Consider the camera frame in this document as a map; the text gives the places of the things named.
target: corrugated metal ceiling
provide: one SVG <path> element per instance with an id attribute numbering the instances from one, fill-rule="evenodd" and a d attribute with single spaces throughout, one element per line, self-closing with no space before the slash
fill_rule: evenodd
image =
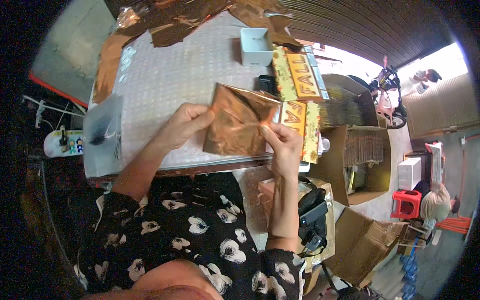
<path id="1" fill-rule="evenodd" d="M 423 1 L 280 0 L 295 38 L 337 47 L 383 65 L 404 65 L 453 42 L 443 18 Z"/>

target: person's right hand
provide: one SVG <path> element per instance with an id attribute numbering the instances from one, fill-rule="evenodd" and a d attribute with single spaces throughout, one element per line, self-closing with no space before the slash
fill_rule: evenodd
<path id="1" fill-rule="evenodd" d="M 298 180 L 303 137 L 285 125 L 262 124 L 260 133 L 272 147 L 272 171 L 286 179 Z"/>

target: person's left hand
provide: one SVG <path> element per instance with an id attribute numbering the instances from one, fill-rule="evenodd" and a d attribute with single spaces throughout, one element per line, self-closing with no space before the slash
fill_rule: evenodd
<path id="1" fill-rule="evenodd" d="M 168 153 L 185 144 L 197 131 L 212 123 L 215 114 L 206 105 L 183 103 L 150 143 Z"/>

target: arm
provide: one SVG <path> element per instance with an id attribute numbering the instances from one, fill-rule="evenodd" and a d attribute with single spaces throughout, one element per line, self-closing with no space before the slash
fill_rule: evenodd
<path id="1" fill-rule="evenodd" d="M 297 251 L 299 231 L 298 168 L 303 138 L 281 124 L 262 125 L 262 135 L 274 150 L 274 203 L 266 249 Z"/>
<path id="2" fill-rule="evenodd" d="M 165 156 L 171 150 L 182 147 L 197 131 L 210 125 L 213 118 L 213 112 L 205 105 L 182 104 L 120 173 L 112 192 L 128 195 L 140 202 Z"/>

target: white box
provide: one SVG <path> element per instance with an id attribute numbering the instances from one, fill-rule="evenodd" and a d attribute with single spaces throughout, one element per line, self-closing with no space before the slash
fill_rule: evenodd
<path id="1" fill-rule="evenodd" d="M 266 28 L 240 30 L 241 61 L 244 66 L 268 66 L 273 58 L 273 45 Z"/>
<path id="2" fill-rule="evenodd" d="M 411 191 L 421 180 L 421 159 L 410 157 L 398 164 L 398 188 Z"/>

